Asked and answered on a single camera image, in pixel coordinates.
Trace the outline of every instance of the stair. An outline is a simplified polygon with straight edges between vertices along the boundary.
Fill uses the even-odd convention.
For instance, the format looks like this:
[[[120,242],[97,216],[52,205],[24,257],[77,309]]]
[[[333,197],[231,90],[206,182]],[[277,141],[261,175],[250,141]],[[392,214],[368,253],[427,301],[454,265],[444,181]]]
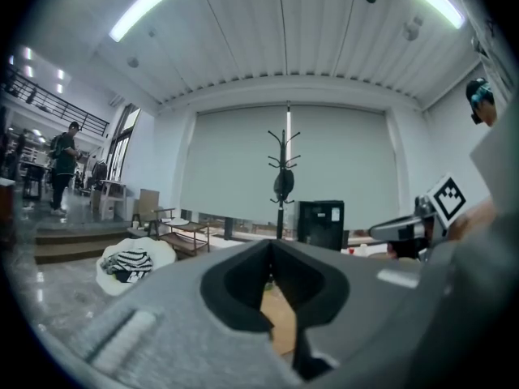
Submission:
[[[40,229],[36,232],[36,263],[64,263],[100,257],[107,246],[128,237],[126,229]]]

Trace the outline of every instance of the tiled floor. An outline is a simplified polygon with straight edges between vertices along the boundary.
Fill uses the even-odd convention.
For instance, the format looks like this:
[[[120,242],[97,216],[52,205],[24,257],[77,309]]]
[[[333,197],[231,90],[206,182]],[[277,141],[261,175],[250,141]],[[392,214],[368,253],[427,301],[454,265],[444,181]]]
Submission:
[[[36,265],[34,236],[38,227],[45,229],[81,229],[128,225],[127,222],[101,222],[88,206],[89,199],[66,191],[63,207],[66,218],[51,216],[49,196],[32,203],[16,193],[15,217],[17,245],[5,254],[3,263],[27,320],[42,331],[67,342],[78,328],[87,324],[111,300],[96,282],[96,259],[69,263]]]

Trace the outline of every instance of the computer tower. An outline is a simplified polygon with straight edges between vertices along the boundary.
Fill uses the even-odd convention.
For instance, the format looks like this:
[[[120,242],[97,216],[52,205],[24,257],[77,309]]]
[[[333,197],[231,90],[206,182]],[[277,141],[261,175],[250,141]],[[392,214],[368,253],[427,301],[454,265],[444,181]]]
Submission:
[[[341,251],[344,230],[344,202],[320,200],[297,202],[295,207],[299,242]]]

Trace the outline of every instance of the balcony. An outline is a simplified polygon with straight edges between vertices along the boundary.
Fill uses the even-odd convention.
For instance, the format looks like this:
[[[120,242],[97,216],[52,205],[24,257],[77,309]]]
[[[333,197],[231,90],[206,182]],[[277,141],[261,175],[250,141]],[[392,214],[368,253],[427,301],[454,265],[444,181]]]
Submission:
[[[6,82],[0,83],[0,89],[21,101],[24,101],[41,111],[61,118],[66,122],[77,121],[81,130],[87,130],[95,135],[103,136],[108,122],[95,115],[87,113],[85,110],[55,96],[52,92],[37,86],[14,68],[7,68]]]

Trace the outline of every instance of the black coat rack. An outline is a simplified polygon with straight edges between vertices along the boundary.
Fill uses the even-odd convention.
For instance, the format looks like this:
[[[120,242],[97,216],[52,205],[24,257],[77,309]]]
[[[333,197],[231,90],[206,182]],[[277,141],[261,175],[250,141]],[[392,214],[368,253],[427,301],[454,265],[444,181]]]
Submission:
[[[294,139],[301,133],[298,132],[290,137],[287,141],[285,141],[285,130],[281,133],[281,139],[279,139],[276,135],[274,135],[271,131],[268,132],[272,137],[274,137],[279,143],[280,147],[280,157],[279,160],[275,157],[268,156],[269,159],[276,161],[277,165],[273,163],[268,163],[268,165],[272,166],[275,169],[279,169],[279,174],[276,177],[276,181],[274,182],[274,192],[276,192],[277,200],[270,199],[271,202],[279,203],[279,208],[277,209],[277,231],[276,238],[281,239],[283,237],[283,203],[292,203],[293,200],[288,201],[288,196],[292,189],[294,188],[294,174],[290,169],[295,167],[296,165],[288,165],[289,161],[295,160],[299,157],[292,157],[291,159],[286,159],[286,146],[290,140]]]

